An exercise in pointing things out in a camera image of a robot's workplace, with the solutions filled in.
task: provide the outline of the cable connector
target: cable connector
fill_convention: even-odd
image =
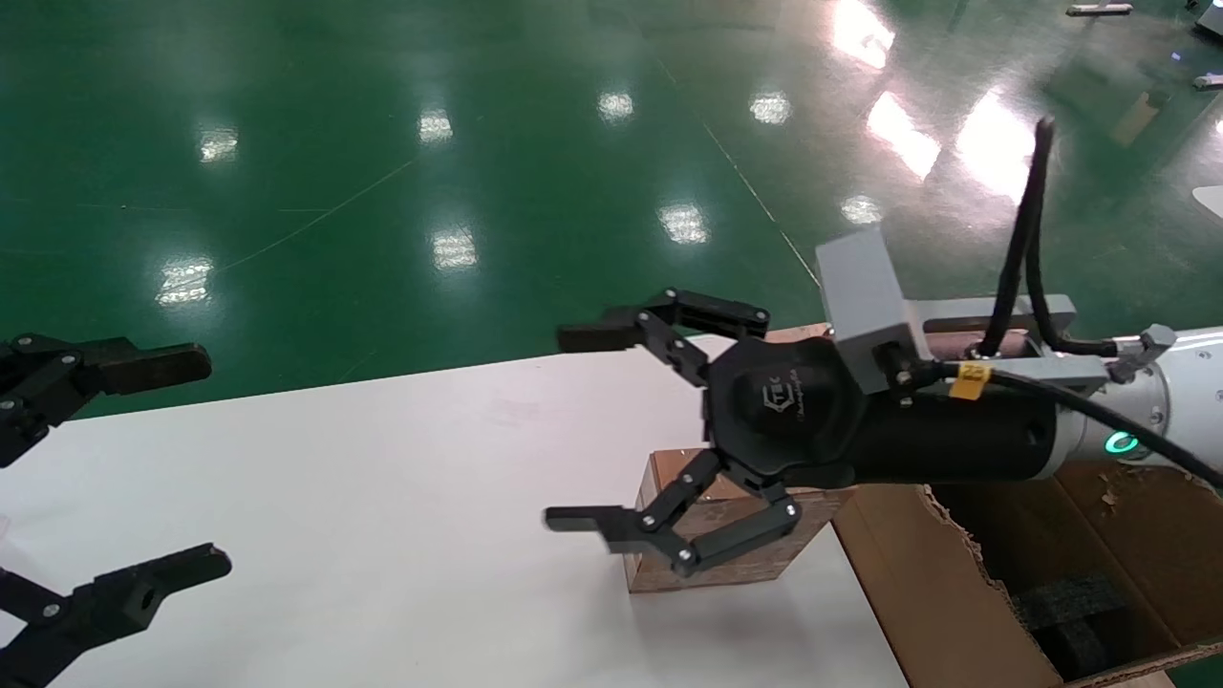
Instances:
[[[1137,336],[1118,336],[1113,341],[1117,342],[1117,360],[1106,367],[1108,376],[1118,385],[1129,385],[1140,370],[1172,349],[1177,331],[1164,324],[1152,324]]]

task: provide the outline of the torn cardboard edge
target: torn cardboard edge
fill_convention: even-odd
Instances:
[[[1151,481],[1161,484],[1158,488],[1175,492],[1158,499],[1144,486],[1140,494],[1142,500],[1135,497],[1134,502],[1148,502],[1155,499],[1166,511],[1206,510],[1212,517],[1206,524],[1207,528],[1214,525],[1210,521],[1223,524],[1223,502],[1219,502],[1217,495],[1213,491],[1207,491],[1208,495],[1199,492],[1196,484],[1186,484],[1174,472],[1164,470],[1157,477],[1137,478],[1128,469],[1101,467],[1101,470],[1107,468],[1115,473],[1128,472],[1126,477],[1119,480],[1115,473],[1109,474],[1109,480],[1104,481],[1091,473],[1093,468],[1087,467],[1088,470],[1080,472],[1084,475],[1068,478],[1074,488],[1070,491],[1079,494],[1073,496],[1068,492],[1065,499],[1076,508],[1081,510],[1082,503],[1093,503],[1102,512],[1108,511],[1108,507],[1099,502],[1098,495],[1093,499],[1092,494],[1084,491],[1082,486],[1091,485],[1092,481],[1102,488],[1107,488],[1106,483],[1109,481],[1123,484],[1128,480]],[[1092,519],[1099,522],[1102,518],[1117,518],[1120,523],[1126,518],[1134,518],[1132,513],[1128,513],[1134,510],[1129,508],[1124,496],[1117,502],[1119,510],[1109,512],[1117,516],[1085,514],[1081,524],[1084,529],[1091,529],[1091,538],[1098,538],[1114,557],[1117,554],[1108,541],[1119,536],[1096,533],[1097,525]],[[1134,507],[1146,511],[1145,505]],[[1145,514],[1148,521],[1158,516],[1158,513]],[[1188,643],[1179,640],[1178,637],[1173,638],[1169,645],[1179,646],[1173,646],[1168,651],[1066,682],[1054,670],[1033,637],[1018,621],[1007,585],[988,574],[986,555],[980,544],[955,521],[948,508],[938,502],[933,490],[927,486],[860,486],[855,497],[833,523],[867,600],[912,688],[976,688],[977,686],[1101,688],[1223,651],[1223,642],[1218,642],[1218,638]],[[1223,552],[1217,556],[1223,561]],[[1118,561],[1120,562],[1118,566],[1124,569],[1126,557],[1120,556]],[[1207,569],[1206,576],[1217,571],[1217,566]],[[1125,569],[1125,572],[1126,576],[1134,577],[1132,571]],[[1151,585],[1155,583],[1147,582],[1147,588]],[[1146,589],[1142,593],[1144,596],[1151,595]],[[1173,593],[1192,594],[1191,590],[1181,589]],[[1159,595],[1155,598],[1157,602],[1153,609],[1159,610]],[[1169,604],[1164,604],[1162,609],[1164,615],[1175,611]],[[1194,626],[1191,622],[1179,627],[1183,628],[1181,633],[1201,632],[1200,624]]]

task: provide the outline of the cardboard box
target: cardboard box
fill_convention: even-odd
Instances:
[[[1223,651],[1223,502],[1178,472],[866,485],[833,523],[912,688],[1103,687]],[[1033,621],[1058,615],[1079,618]]]
[[[646,477],[641,481],[637,508],[653,501],[662,488],[678,479],[697,452],[700,450],[654,452],[649,457]],[[663,593],[704,585],[739,585],[773,580],[781,576],[785,567],[790,566],[799,552],[832,521],[841,505],[849,500],[852,490],[795,488],[789,492],[802,508],[799,524],[790,535],[691,578],[675,576],[667,560],[653,554],[625,555],[624,569],[629,591]],[[675,524],[675,532],[691,540],[755,513],[763,506],[764,502],[761,500],[744,492],[724,477],[718,477],[701,500]]]

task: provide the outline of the robotic arm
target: robotic arm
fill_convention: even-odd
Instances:
[[[1223,328],[1178,334],[1155,324],[1139,336],[1076,341],[1064,334],[1070,298],[1043,292],[1052,133],[1051,121],[1037,126],[994,298],[905,298],[882,233],[868,230],[816,251],[830,337],[768,342],[763,308],[676,288],[560,328],[563,352],[642,346],[703,389],[709,447],[641,511],[553,507],[547,527],[596,532],[614,554],[654,550],[687,577],[788,535],[801,516],[788,486],[1035,480],[1066,461],[1124,461],[1179,466],[1223,488],[1206,418],[1223,398],[1211,382],[1223,374]],[[1025,262],[1029,296],[1019,297]],[[736,341],[709,362],[673,325]],[[1018,341],[1011,328],[1022,330]],[[949,332],[969,346],[947,352]],[[682,540],[674,524],[719,474],[767,507]]]

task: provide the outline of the yellow label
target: yellow label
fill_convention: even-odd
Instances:
[[[992,369],[985,364],[960,364],[960,373],[951,384],[951,397],[976,402],[981,398]]]

